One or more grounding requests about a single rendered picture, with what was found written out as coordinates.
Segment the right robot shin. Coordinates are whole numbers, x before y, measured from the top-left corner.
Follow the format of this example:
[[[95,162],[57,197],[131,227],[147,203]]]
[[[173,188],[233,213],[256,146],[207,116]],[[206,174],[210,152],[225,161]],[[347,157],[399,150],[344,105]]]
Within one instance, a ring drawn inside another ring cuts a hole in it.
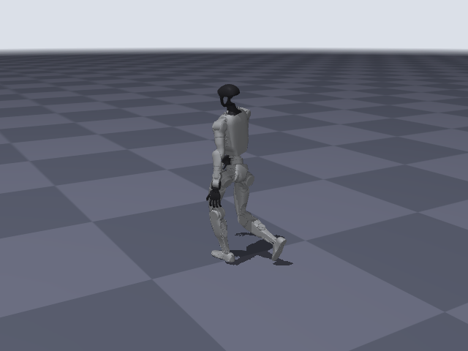
[[[248,212],[249,213],[249,212]],[[250,214],[250,213],[249,213]],[[251,215],[251,214],[250,214]],[[248,230],[249,232],[251,232],[252,234],[256,235],[257,237],[259,238],[262,238],[264,239],[265,241],[271,243],[271,244],[275,244],[276,242],[276,237],[274,235],[272,235],[266,228],[265,228],[265,225],[263,225],[263,223],[257,219],[256,217],[252,216],[251,215],[251,218],[252,220],[251,221],[248,221],[248,224],[247,225],[242,225],[246,230]]]

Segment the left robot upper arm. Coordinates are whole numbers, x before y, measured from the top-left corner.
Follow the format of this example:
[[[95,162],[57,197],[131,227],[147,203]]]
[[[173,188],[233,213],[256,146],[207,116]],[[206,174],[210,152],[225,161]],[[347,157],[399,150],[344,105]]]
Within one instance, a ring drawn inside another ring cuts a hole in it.
[[[225,141],[224,133],[227,130],[226,118],[221,118],[213,123],[212,129],[214,131],[214,141],[216,145],[216,150],[220,153],[221,160],[225,156]],[[214,151],[213,151],[214,152]]]

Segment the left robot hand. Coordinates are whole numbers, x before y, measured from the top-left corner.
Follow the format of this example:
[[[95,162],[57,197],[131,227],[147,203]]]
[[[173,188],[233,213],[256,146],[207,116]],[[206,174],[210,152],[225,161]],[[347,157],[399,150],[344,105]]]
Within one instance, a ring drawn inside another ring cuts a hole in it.
[[[210,206],[213,206],[214,208],[222,207],[220,203],[220,193],[219,193],[219,190],[221,189],[221,181],[219,182],[219,188],[213,187],[212,184],[211,184],[211,188],[212,190],[210,191],[210,194],[207,196],[206,200],[208,201],[210,197],[210,202],[209,202]],[[218,200],[219,206],[217,205],[217,200]],[[214,201],[215,201],[216,206],[214,205]],[[212,205],[211,205],[211,202],[212,202]]]

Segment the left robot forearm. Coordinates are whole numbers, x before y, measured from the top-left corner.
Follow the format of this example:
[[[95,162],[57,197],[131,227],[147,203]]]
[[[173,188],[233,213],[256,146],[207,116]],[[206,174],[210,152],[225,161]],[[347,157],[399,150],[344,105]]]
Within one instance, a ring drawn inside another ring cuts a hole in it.
[[[212,178],[213,178],[212,186],[219,188],[219,182],[222,179],[222,167],[224,166],[224,163],[221,162],[221,156],[218,151],[214,151],[212,153],[212,157],[213,157],[213,166],[214,166],[214,170],[213,170],[214,174],[212,175]]]

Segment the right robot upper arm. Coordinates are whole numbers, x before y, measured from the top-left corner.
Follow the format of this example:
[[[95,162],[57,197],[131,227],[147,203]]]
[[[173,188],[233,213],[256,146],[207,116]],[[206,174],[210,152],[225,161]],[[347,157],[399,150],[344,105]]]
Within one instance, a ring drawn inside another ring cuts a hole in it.
[[[251,111],[246,109],[246,108],[243,108],[243,107],[240,107],[241,109],[245,110],[246,114],[247,114],[247,121],[248,121],[248,127],[249,127],[249,117],[251,115]]]

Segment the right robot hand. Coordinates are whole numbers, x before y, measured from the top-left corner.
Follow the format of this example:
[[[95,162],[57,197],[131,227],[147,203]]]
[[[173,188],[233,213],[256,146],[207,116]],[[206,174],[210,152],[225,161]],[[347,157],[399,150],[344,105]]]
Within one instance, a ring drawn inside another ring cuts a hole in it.
[[[223,168],[223,170],[226,168],[227,165],[230,165],[230,159],[232,159],[232,158],[229,158],[229,155],[224,156],[224,159],[222,160],[222,162],[223,162],[224,165],[225,165],[224,168]],[[225,170],[225,171],[226,171],[226,170]]]

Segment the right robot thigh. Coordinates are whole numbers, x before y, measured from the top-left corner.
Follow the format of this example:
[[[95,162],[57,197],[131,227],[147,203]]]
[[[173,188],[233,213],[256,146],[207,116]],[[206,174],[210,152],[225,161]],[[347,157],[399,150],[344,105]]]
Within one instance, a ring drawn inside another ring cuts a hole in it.
[[[249,198],[249,186],[254,182],[254,176],[248,172],[248,178],[245,181],[235,183],[234,185],[234,203],[238,216],[238,222],[241,225],[247,225],[251,221],[251,215],[246,211],[246,205]]]

